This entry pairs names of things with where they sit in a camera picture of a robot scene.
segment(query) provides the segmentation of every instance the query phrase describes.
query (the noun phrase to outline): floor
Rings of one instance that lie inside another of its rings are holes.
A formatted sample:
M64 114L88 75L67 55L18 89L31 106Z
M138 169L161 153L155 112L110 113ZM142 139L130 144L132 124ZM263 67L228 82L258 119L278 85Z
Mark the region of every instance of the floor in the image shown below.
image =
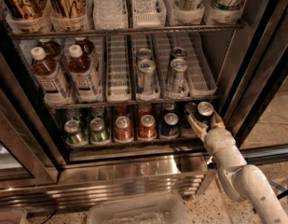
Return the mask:
M274 146L288 142L288 80L268 106L267 110L251 131L242 148ZM288 189L288 162L258 166L266 175L275 194ZM235 203L227 198L217 178L204 195L184 199L188 224L260 224L259 216L248 201ZM288 215L288 196L281 199ZM58 211L47 224L86 224L88 211L85 209ZM28 216L31 224L40 224L49 216Z

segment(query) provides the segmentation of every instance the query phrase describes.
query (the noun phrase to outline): bottle label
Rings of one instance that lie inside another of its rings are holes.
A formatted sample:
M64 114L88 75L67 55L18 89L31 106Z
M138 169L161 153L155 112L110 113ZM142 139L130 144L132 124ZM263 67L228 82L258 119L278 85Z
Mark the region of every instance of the bottle label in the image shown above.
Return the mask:
M75 85L78 90L78 94L82 97L90 97L97 95L99 92L99 76L91 66L85 73L73 73L70 72Z
M68 85L59 66L49 76L36 76L46 97L50 101L61 101L68 98Z

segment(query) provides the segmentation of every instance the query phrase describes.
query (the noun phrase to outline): refrigerator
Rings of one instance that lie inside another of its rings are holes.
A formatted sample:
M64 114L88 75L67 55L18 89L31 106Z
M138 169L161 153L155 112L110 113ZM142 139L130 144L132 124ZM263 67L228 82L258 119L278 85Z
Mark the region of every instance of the refrigerator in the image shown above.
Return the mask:
M181 127L178 137L160 137L161 109L169 103L176 103L182 113L188 102L210 102L250 164L288 161L288 143L241 148L288 78L288 0L243 0L240 19L233 24L208 23L204 17L200 24L170 25L167 15L164 26L148 28L135 25L132 0L125 2L129 28L16 33L0 0L0 208L38 212L156 191L203 194L216 175L215 163L202 142L191 132L182 135ZM51 38L69 60L68 48L79 36L96 47L101 72L97 100L49 106L32 72L31 48L39 39ZM164 90L172 47L190 50L198 63L176 97ZM140 48L151 49L157 65L153 99L146 100L136 90ZM122 75L122 83L111 74ZM153 106L156 139L139 136L137 108L142 104ZM95 145L90 143L90 112L101 105L108 116L110 143ZM123 105L132 123L133 137L127 143L119 142L115 131L116 112ZM63 128L70 108L86 114L87 140L78 147L70 144Z

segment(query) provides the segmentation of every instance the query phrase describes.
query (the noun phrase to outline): white robotic arm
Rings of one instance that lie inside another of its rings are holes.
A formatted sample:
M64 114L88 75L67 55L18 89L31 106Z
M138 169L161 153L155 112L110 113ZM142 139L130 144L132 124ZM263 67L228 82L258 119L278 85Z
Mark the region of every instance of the white robotic arm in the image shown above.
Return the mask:
M218 178L228 198L235 202L249 200L264 224L288 224L288 216L267 178L259 168L247 164L221 118L214 114L208 133L208 126L194 116L188 120L217 163Z

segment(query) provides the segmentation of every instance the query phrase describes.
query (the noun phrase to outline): beverage cooler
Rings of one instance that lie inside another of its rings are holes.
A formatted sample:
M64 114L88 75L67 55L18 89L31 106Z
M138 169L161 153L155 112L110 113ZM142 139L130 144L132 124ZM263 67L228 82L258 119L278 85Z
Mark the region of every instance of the beverage cooler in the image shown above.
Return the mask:
M203 194L187 110L241 147L287 78L288 0L0 0L0 207ZM288 161L288 143L241 152Z

